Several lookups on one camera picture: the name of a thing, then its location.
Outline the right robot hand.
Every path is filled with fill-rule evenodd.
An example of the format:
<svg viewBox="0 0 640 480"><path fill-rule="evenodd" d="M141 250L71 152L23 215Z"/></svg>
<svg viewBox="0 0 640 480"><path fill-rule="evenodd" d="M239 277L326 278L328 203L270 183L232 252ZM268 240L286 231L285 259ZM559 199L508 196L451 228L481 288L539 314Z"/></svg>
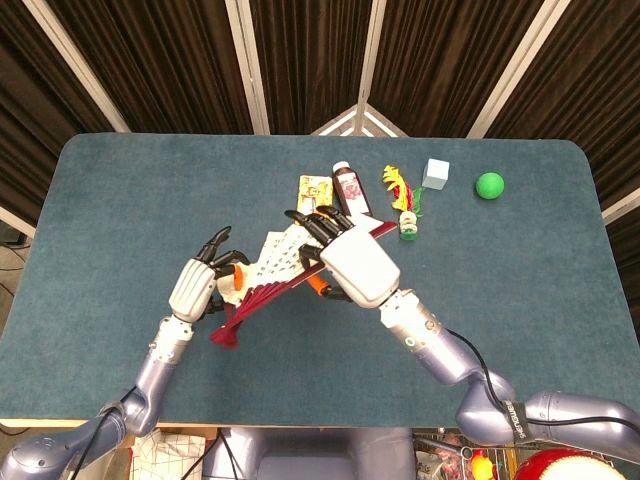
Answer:
<svg viewBox="0 0 640 480"><path fill-rule="evenodd" d="M399 267L365 226L328 205L308 215L297 210L287 210L285 215L320 243L318 247L299 247L303 268L309 270L312 262L323 265L343 297L371 309L381 306L398 289Z"/></svg>

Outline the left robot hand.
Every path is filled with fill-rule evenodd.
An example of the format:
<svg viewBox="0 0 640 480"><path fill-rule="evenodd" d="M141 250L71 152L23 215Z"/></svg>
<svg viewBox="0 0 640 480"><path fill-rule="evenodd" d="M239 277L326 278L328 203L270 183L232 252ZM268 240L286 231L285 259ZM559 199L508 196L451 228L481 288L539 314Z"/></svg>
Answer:
<svg viewBox="0 0 640 480"><path fill-rule="evenodd" d="M249 265L246 255L237 250L217 255L218 248L229 238L231 230L231 226L226 226L216 232L183 267L169 296L174 317L195 323L204 315L223 309L221 300L212 300L217 281L233 277L237 264Z"/></svg>

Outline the red ribbed paper folding fan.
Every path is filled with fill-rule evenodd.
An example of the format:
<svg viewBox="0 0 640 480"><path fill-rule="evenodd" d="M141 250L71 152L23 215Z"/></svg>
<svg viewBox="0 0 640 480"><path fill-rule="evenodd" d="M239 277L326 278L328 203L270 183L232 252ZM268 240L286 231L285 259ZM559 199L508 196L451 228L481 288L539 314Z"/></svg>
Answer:
<svg viewBox="0 0 640 480"><path fill-rule="evenodd" d="M319 243L303 227L293 224L283 232L270 232L258 260L240 264L234 274L218 281L221 299L214 305L224 313L224 323L210 335L212 343L233 348L241 324L277 297L308 282L318 293L329 287L320 277L324 266L314 260L307 265L299 257L299 248Z"/></svg>

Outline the brown bottle with white cap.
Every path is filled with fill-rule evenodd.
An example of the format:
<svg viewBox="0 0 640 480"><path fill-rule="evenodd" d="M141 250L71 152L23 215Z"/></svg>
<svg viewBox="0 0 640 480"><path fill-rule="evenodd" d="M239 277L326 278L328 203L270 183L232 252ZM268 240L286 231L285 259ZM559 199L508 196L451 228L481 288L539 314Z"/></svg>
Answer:
<svg viewBox="0 0 640 480"><path fill-rule="evenodd" d="M363 214L372 217L371 207L364 193L357 173L346 161L333 165L334 190L339 202L347 215Z"/></svg>

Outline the feather shuttlecock with green base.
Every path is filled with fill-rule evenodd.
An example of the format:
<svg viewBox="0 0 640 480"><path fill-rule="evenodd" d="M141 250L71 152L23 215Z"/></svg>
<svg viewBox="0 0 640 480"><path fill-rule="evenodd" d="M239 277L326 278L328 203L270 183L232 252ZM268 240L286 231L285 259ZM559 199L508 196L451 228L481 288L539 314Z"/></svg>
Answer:
<svg viewBox="0 0 640 480"><path fill-rule="evenodd" d="M393 193L391 207L399 212L399 236L402 240L413 241L418 237L418 220L423 216L421 197L423 187L413 189L402 176L400 169L386 165L382 181L387 190Z"/></svg>

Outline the yellow snack packet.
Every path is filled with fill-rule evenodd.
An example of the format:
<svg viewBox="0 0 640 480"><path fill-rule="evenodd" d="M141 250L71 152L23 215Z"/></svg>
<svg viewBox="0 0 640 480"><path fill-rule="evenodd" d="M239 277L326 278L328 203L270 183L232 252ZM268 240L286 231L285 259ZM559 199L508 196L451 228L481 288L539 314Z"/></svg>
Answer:
<svg viewBox="0 0 640 480"><path fill-rule="evenodd" d="M304 215L314 213L318 206L333 204L331 177L301 175L299 178L297 210Z"/></svg>

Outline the blue felt table cover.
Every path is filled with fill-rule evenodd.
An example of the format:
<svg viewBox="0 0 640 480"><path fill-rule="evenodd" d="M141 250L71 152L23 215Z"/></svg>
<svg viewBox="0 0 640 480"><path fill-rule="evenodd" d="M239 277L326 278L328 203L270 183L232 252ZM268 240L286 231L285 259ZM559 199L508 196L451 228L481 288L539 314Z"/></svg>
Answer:
<svg viewBox="0 0 640 480"><path fill-rule="evenodd" d="M61 153L0 337L0 422L84 420L135 381L186 261L219 229L256 259L285 229L301 175L338 161L374 214L381 180L450 164L416 240L381 245L401 284L464 335L520 400L594 395L640 412L640 346L583 151L564 140L85 134ZM480 198L497 172L503 194ZM465 388L439 384L375 310L301 285L213 344L197 325L164 397L172 423L451 426Z"/></svg>

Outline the light blue cube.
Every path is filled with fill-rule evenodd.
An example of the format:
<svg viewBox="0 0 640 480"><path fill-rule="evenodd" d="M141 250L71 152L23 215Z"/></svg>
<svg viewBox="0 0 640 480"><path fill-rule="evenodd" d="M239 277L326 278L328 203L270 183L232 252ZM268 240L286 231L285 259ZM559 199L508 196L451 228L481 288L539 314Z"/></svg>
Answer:
<svg viewBox="0 0 640 480"><path fill-rule="evenodd" d="M429 158L423 171L421 185L424 188L442 190L449 177L450 164L443 160Z"/></svg>

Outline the brown cardboard box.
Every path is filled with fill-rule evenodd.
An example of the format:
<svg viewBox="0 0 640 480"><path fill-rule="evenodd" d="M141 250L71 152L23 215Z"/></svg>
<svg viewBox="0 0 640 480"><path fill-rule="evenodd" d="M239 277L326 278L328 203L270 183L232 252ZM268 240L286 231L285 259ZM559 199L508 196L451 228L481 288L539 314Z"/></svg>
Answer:
<svg viewBox="0 0 640 480"><path fill-rule="evenodd" d="M214 441L219 433L219 428L215 426L163 426L159 430L164 434L202 437L206 443Z"/></svg>

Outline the green ball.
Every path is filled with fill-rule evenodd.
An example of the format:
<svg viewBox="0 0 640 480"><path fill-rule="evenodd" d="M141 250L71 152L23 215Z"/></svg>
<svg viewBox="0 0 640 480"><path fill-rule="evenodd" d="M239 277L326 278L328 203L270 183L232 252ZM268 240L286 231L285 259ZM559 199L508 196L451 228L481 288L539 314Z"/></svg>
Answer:
<svg viewBox="0 0 640 480"><path fill-rule="evenodd" d="M499 198L505 190L504 178L497 172L481 174L475 182L477 195L484 200Z"/></svg>

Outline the white checked cloth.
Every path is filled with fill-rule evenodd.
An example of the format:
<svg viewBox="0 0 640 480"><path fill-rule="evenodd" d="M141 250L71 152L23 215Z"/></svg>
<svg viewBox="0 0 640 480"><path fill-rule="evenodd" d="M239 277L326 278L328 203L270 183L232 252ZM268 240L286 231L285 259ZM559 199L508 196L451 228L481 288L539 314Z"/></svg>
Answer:
<svg viewBox="0 0 640 480"><path fill-rule="evenodd" d="M156 429L131 447L129 480L202 480L206 439Z"/></svg>

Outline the lavender robot torso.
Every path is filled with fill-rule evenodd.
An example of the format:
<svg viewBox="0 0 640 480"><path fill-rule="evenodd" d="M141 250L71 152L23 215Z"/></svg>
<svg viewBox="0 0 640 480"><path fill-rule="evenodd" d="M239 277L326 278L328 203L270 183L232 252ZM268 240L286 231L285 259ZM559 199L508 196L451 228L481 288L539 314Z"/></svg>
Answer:
<svg viewBox="0 0 640 480"><path fill-rule="evenodd" d="M202 480L416 480L408 428L222 430Z"/></svg>

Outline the brown pleated curtain panel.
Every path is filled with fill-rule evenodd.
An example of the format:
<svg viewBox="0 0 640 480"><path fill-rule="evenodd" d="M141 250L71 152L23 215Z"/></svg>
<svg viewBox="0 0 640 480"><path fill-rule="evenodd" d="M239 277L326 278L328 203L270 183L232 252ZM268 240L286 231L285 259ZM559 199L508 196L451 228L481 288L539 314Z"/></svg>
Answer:
<svg viewBox="0 0 640 480"><path fill-rule="evenodd" d="M372 0L249 0L270 132L307 135L355 105Z"/></svg>
<svg viewBox="0 0 640 480"><path fill-rule="evenodd" d="M37 223L66 142L111 130L22 0L0 0L0 207Z"/></svg>
<svg viewBox="0 0 640 480"><path fill-rule="evenodd" d="M571 0L486 133L570 140L602 208L640 187L640 0Z"/></svg>
<svg viewBox="0 0 640 480"><path fill-rule="evenodd" d="M368 102L412 137L464 137L544 0L387 0Z"/></svg>
<svg viewBox="0 0 640 480"><path fill-rule="evenodd" d="M253 131L225 0L47 0L130 130Z"/></svg>

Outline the yellow toy chicken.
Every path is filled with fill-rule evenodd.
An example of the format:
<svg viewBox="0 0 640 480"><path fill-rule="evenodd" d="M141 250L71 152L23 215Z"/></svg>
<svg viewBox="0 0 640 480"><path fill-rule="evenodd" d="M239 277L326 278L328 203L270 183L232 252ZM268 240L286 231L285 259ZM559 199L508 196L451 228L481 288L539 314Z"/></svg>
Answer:
<svg viewBox="0 0 640 480"><path fill-rule="evenodd" d="M473 451L470 466L474 480L495 480L495 467L485 450Z"/></svg>

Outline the red and white round object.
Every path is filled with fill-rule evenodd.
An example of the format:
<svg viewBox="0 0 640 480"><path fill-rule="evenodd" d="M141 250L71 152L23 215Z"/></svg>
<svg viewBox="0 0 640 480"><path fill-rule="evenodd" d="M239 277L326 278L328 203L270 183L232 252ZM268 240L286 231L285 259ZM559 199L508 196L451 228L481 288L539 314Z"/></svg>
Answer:
<svg viewBox="0 0 640 480"><path fill-rule="evenodd" d="M514 480L626 480L626 477L590 453L554 448L540 451L522 463Z"/></svg>

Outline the white screen frame post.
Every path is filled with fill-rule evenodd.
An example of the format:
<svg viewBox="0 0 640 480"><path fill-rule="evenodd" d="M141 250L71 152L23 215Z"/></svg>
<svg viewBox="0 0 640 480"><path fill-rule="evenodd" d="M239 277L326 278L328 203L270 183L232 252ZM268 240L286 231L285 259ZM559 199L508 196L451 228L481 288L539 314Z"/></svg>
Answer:
<svg viewBox="0 0 640 480"><path fill-rule="evenodd" d="M407 134L369 104L387 0L372 0L357 102L313 132L315 136L399 138Z"/></svg>
<svg viewBox="0 0 640 480"><path fill-rule="evenodd" d="M467 133L467 138L485 137L570 4L571 0L542 2Z"/></svg>
<svg viewBox="0 0 640 480"><path fill-rule="evenodd" d="M602 211L604 225L613 223L638 207L640 207L640 187Z"/></svg>
<svg viewBox="0 0 640 480"><path fill-rule="evenodd" d="M47 1L21 1L111 127L118 133L130 133L131 129L119 108Z"/></svg>
<svg viewBox="0 0 640 480"><path fill-rule="evenodd" d="M28 238L33 239L35 236L36 227L34 225L29 224L2 206L0 206L0 221L23 233Z"/></svg>
<svg viewBox="0 0 640 480"><path fill-rule="evenodd" d="M269 135L268 111L250 2L225 0L225 6L253 132Z"/></svg>

